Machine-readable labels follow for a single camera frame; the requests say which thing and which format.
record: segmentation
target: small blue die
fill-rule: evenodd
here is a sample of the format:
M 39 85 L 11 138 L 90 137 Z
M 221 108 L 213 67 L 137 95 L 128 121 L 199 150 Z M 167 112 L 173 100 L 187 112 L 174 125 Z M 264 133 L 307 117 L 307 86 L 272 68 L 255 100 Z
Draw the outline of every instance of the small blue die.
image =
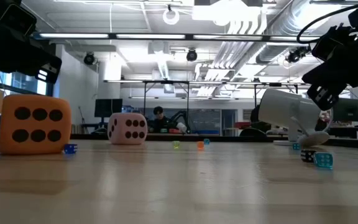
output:
M 314 164 L 318 167 L 327 167 L 332 169 L 334 164 L 333 155 L 328 152 L 316 152 L 314 154 Z
M 300 150 L 301 146 L 298 143 L 294 143 L 294 144 L 292 144 L 292 149 L 293 150 Z
M 77 152 L 77 144 L 65 144 L 65 154 L 75 154 Z

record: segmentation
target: wooden table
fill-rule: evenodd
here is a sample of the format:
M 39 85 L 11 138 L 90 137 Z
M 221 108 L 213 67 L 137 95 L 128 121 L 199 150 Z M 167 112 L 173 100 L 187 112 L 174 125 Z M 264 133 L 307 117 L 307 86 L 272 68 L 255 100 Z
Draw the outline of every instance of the wooden table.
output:
M 0 223 L 358 223 L 358 149 L 320 148 L 324 170 L 266 143 L 72 143 L 0 156 Z

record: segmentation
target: ventilation duct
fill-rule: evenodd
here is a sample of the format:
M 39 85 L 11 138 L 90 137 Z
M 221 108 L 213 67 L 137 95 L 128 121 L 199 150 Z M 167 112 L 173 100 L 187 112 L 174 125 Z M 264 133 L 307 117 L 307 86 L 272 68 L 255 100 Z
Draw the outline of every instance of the ventilation duct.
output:
M 299 31 L 304 28 L 305 25 L 309 24 L 314 19 L 323 16 L 327 13 L 333 12 L 339 9 L 338 5 L 328 5 L 328 4 L 310 4 L 310 0 L 294 0 L 278 17 L 278 19 L 267 28 L 266 35 L 297 35 Z M 324 24 L 328 19 L 324 19 L 315 23 L 311 26 L 305 34 L 308 34 Z M 261 49 L 260 53 L 256 56 L 256 63 L 270 63 L 277 56 L 283 53 L 288 47 L 287 46 L 277 46 L 277 45 L 267 45 L 256 43 L 253 44 L 249 50 L 251 52 L 257 52 Z

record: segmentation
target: security camera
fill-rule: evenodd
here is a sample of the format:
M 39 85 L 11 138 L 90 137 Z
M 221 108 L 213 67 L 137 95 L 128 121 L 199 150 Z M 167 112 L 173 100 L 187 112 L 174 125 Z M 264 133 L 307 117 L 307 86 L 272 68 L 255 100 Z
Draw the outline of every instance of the security camera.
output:
M 195 49 L 189 49 L 189 52 L 187 53 L 186 59 L 188 62 L 194 62 L 197 60 L 197 53 Z
M 85 56 L 85 58 L 84 58 L 84 63 L 86 64 L 86 65 L 94 65 L 94 64 L 96 64 L 98 62 L 98 59 L 96 59 L 95 57 L 94 57 L 94 53 L 93 52 L 88 52 L 88 53 L 86 53 L 86 56 Z

